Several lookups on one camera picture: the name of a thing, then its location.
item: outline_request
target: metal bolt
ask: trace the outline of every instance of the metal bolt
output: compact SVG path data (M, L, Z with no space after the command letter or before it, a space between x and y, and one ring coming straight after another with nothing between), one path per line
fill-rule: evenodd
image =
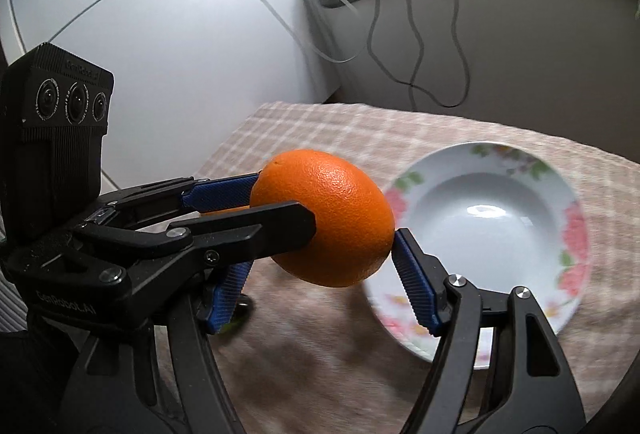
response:
M122 268L113 267L107 268L106 270L102 270L100 274L100 282L101 283L112 283L113 281L117 281L122 275Z
M531 297L531 290L529 288L525 288L524 286L516 287L516 297L520 299L528 299Z
M204 260L208 265L215 265L220 260L220 255L215 250L207 250L204 253Z
M449 284L456 287L465 286L466 279L462 277L462 275L455 273L453 275L449 275Z
M184 234L187 233L187 229L184 227L177 227L174 229L169 229L166 231L166 236L167 237L182 237Z

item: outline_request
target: plate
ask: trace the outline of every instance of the plate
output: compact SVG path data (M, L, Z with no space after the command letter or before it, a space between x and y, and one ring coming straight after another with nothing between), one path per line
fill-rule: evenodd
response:
M396 228L476 287L532 290L553 330L571 318L588 284L584 214L567 182L542 159L494 142L460 143L425 156L386 189ZM403 346L432 361L438 339L420 326L389 257L364 282L378 319ZM486 369L482 329L476 369Z

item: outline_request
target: beige tablecloth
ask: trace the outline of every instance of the beige tablecloth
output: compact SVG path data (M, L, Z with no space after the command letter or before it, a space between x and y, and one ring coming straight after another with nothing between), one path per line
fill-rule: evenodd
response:
M640 348L640 166L564 138L458 117L364 105L267 104L197 174L255 172L276 153L337 154L385 187L440 147L496 140L548 160L577 190L588 217L593 271L560 335L588 416L607 400ZM383 330L360 286L327 289L258 261L245 286L257 308L240 334L212 345L249 433L397 434L429 364ZM477 410L476 372L464 416Z

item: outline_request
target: pink flower pattern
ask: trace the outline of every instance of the pink flower pattern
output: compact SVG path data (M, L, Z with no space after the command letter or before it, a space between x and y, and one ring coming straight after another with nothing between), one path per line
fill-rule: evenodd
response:
M385 193L385 198L391 207L391 211L394 213L394 218L396 219L396 225L401 220L402 215L406 211L407 204L404 198L402 197L402 192L396 187L392 187Z
M562 253L565 270L558 277L558 287L571 299L580 294L589 273L589 238L587 226L578 202L573 202L565 211L566 227L562 231L562 240L566 250Z
M394 318L383 316L380 318L382 325L393 335L403 336L404 328L402 324Z
M572 299L578 297L582 289L582 283L587 275L589 267L586 263L578 263L562 272L558 287L569 294Z
M564 211L566 227L562 232L562 240L567 251L578 261L586 261L589 257L589 240L587 238L587 226L580 205L575 201Z

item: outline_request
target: floral plate rim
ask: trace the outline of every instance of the floral plate rim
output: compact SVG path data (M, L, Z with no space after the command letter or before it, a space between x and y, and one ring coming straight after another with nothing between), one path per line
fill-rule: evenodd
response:
M431 151L428 154L420 157L413 161L409 166L403 169L398 175L393 178L388 184L383 188L383 193L387 196L388 192L391 189L397 187L397 184L401 180L408 181L410 184L415 183L415 185L421 185L424 181L421 180L422 175L420 173L415 172L415 166L421 162L423 162L427 157L432 156L433 154L442 152L446 149L451 149L454 147L461 147L463 145L469 146L488 146L490 151L503 150L507 153L512 153L516 151L518 153L523 153L525 157L525 161L529 162L529 166L536 165L535 169L531 169L531 175L535 181L539 180L539 176L543 175L545 172L553 172L562 183L568 188L573 202L564 209L563 213L566 217L566 220L563 225L560 226L559 230L561 231L561 242L562 249L560 254L560 263L563 267L561 274L556 279L555 287L558 290L562 290L563 292L568 293L568 299L564 300L562 303L549 302L549 303L540 303L541 307L544 310L545 315L548 319L557 316L559 313L562 313L562 309L564 309L567 305L571 305L571 311L567 313L566 319L562 321L562 323L558 326L556 330L556 334L564 329L564 327L568 324L571 317L575 314L579 303L581 302L584 294L587 290L587 287L590 283L591 270L593 268L593 261L591 258L591 242L590 242L590 232L587 223L587 217L584 212L584 208L582 203L580 202L580 198L577 194L575 188L565 179L565 177L561 174L561 170L559 170L552 163L549 163L546 159L542 160L540 155L529 151L525 147L521 147L519 145L513 145L511 143L505 143L503 141L493 141L493 140L468 140L461 141L459 143L453 143L450 145L446 145L444 147L440 147L434 151ZM472 154L476 154L476 148L472 149ZM535 164L531 163L528 158L532 158L535 160ZM578 236L578 243L580 243L580 239L582 240L582 244L578 245L576 248L575 241L570 246L568 243L572 242L572 239L568 239L568 234L570 233L569 229L575 226L578 227L577 230L573 230L575 234ZM379 297L372 295L372 292L369 288L369 285L364 284L364 290L369 302L369 305L372 308L372 311L378 321L381 323L383 328L389 333L400 345L402 345L407 350L417 354L421 358L425 360L431 361L433 360L433 353L428 353L421 347L418 347L415 342L413 342L407 335L405 335L400 330L395 329L392 324L388 321L389 317L385 313L383 313L381 309L381 304L378 302ZM486 363L478 363L478 359L474 365L474 369L486 369L488 367L488 357L486 357Z

